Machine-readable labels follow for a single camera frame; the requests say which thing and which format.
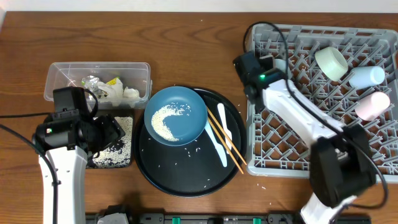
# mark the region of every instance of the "blue bowl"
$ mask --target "blue bowl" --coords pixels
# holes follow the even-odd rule
[[[185,110],[180,116],[168,116],[164,119],[166,127],[178,141],[168,141],[159,136],[151,124],[155,112],[167,105]],[[204,130],[207,122],[206,104],[198,93],[189,88],[168,87],[157,92],[149,100],[144,112],[144,122],[148,133],[156,141],[167,146],[182,146],[195,140]]]

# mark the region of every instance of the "clear plastic container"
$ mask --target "clear plastic container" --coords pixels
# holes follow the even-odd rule
[[[89,75],[98,77],[106,83],[115,77],[123,82],[123,88],[139,91],[139,100],[123,98],[120,100],[101,99],[99,109],[144,109],[150,98],[152,81],[150,66],[144,62],[55,62],[51,64],[45,82],[44,98],[53,101],[53,90],[67,86],[83,87],[81,79]],[[94,100],[87,98],[90,105]]]

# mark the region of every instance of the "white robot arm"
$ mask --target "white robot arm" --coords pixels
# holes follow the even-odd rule
[[[279,115],[311,150],[310,183],[314,193],[300,214],[306,224],[329,224],[345,205],[375,184],[376,173],[362,154],[357,154],[341,136],[314,116],[349,136],[369,155],[366,133],[360,126],[346,127],[322,112],[298,91],[292,81],[286,80],[284,72],[274,68],[272,58],[257,59],[253,52],[247,52],[233,63],[244,85],[244,92],[255,104],[256,111],[266,107]]]
[[[54,221],[84,224],[88,155],[112,146],[125,133],[109,114],[93,119],[98,104],[92,112],[88,111],[84,89],[67,87],[54,90],[53,95],[55,112],[38,125],[33,137],[34,144],[45,154],[57,179],[54,183],[50,167],[39,157],[44,183],[44,224]],[[107,223],[105,220],[106,217],[98,223]]]

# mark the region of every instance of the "dish rack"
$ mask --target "dish rack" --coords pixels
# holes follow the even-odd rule
[[[388,182],[398,182],[398,70],[394,53],[398,49],[398,33],[394,30],[344,27],[277,25],[289,46],[289,68],[292,81],[303,95],[322,111],[348,126],[360,124],[367,132],[372,159]],[[258,57],[277,56],[284,49],[279,33],[271,26],[252,28],[248,50]],[[325,47],[337,48],[345,57],[349,70],[338,82],[322,73],[315,52]],[[382,84],[357,90],[348,84],[354,67],[380,66],[386,73]],[[373,121],[363,121],[354,109],[357,101],[375,91],[389,95],[391,105]],[[248,161],[251,175],[308,178],[308,147],[289,125],[275,113],[265,109],[256,114],[248,102]]]

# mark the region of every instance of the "black tray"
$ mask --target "black tray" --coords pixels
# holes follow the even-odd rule
[[[193,88],[193,90],[203,98],[220,124],[217,104],[224,104],[232,140],[244,156],[246,129],[234,105],[213,91],[198,88]],[[181,197],[199,197],[222,188],[237,173],[238,168],[229,155],[227,155],[227,167],[222,166],[220,157],[206,131],[203,131],[197,140],[190,144],[177,147],[166,146],[151,138],[143,118],[144,115],[138,121],[134,131],[133,152],[142,174],[161,191]],[[242,161],[238,155],[235,152],[233,155],[241,164]]]
[[[86,168],[94,168],[94,169],[112,169],[112,168],[123,168],[131,165],[132,162],[132,146],[131,147],[124,147],[125,142],[123,141],[131,141],[133,139],[133,127],[134,127],[134,111],[133,110],[99,110],[97,112],[97,116],[111,114],[114,117],[122,117],[122,118],[132,118],[132,126],[129,130],[124,130],[126,135],[117,141],[115,145],[111,148],[107,148],[102,152],[102,160],[99,161],[98,158],[89,160],[87,162]]]

